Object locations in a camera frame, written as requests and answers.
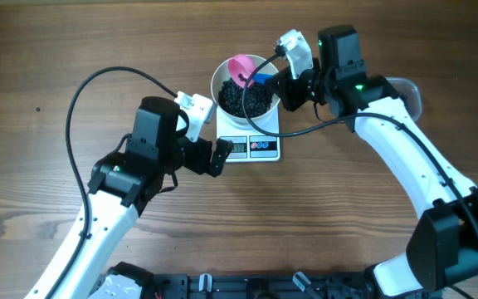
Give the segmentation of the pink scoop with blue handle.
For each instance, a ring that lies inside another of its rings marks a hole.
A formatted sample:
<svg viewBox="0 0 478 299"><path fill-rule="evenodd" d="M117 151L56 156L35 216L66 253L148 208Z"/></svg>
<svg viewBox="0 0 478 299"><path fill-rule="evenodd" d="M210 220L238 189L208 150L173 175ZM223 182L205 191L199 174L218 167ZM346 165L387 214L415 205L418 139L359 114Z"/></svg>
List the pink scoop with blue handle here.
<svg viewBox="0 0 478 299"><path fill-rule="evenodd" d="M237 54L227 61L227 69L235 84L244 88L247 78L265 60L265 58L256 55ZM248 86L252 86L254 83L264 85L265 81L276 73L277 70L274 69L272 65L264 66L252 77Z"/></svg>

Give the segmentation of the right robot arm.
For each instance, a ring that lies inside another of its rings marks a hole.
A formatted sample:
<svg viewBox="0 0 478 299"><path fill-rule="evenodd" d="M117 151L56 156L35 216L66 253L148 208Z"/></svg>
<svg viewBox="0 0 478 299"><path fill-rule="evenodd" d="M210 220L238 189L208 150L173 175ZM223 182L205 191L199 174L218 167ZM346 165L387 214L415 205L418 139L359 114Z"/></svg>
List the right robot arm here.
<svg viewBox="0 0 478 299"><path fill-rule="evenodd" d="M478 187L455 169L409 115L408 98L383 76L369 76L359 35L350 25L317 35L313 57L290 30L275 54L289 65L267 81L285 109L327 105L334 122L366 141L402 185L417 214L403 253L374 265L378 297L436 292L478 276Z"/></svg>

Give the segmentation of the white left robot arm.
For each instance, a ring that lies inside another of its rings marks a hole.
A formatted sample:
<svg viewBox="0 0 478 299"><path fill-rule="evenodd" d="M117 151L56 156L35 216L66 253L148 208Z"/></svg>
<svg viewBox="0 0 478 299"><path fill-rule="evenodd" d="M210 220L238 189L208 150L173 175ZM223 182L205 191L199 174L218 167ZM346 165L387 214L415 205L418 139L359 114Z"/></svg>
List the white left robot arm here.
<svg viewBox="0 0 478 299"><path fill-rule="evenodd" d="M216 108L214 100L198 94L142 99L125 151L115 150L94 165L87 205L28 297L87 297L147 203L165 191L165 175L182 167L213 177L221 174L232 142L212 143L199 136Z"/></svg>

